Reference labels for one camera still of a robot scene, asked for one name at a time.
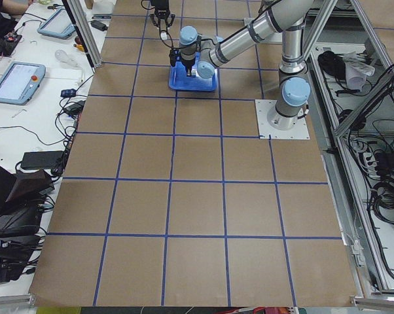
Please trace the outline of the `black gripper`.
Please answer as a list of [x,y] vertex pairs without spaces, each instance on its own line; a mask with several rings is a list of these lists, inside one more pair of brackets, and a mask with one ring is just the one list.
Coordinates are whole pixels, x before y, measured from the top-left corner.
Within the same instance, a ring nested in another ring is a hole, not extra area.
[[185,66],[186,76],[192,76],[192,66],[194,65],[194,53],[182,52],[182,64]]
[[175,20],[175,15],[170,12],[169,9],[158,9],[155,8],[154,12],[150,14],[150,19],[153,26],[161,32],[161,21],[165,23],[165,32],[168,33],[170,27],[173,25]]

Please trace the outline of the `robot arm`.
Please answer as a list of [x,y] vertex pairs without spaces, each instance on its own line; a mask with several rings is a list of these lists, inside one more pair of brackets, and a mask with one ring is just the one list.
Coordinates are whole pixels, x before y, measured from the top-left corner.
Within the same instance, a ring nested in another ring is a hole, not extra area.
[[195,67],[200,77],[210,79],[220,66],[270,35],[280,33],[283,40],[279,64],[280,96],[268,112],[268,123],[277,130],[290,130],[303,117],[299,111],[307,106],[311,92],[302,74],[306,68],[302,40],[305,17],[312,4],[312,1],[274,1],[246,26],[223,40],[185,26],[180,31],[179,46],[171,50],[171,63],[181,61],[187,75]]
[[150,0],[151,7],[154,10],[150,14],[152,24],[160,31],[167,32],[175,20],[175,15],[170,11],[168,0]]

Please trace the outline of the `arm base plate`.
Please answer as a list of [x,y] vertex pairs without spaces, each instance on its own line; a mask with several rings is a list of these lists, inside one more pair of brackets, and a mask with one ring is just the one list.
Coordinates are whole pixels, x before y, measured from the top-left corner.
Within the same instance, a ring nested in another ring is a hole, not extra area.
[[255,111],[260,139],[309,140],[306,119],[300,109],[294,117],[281,116],[275,99],[256,99]]

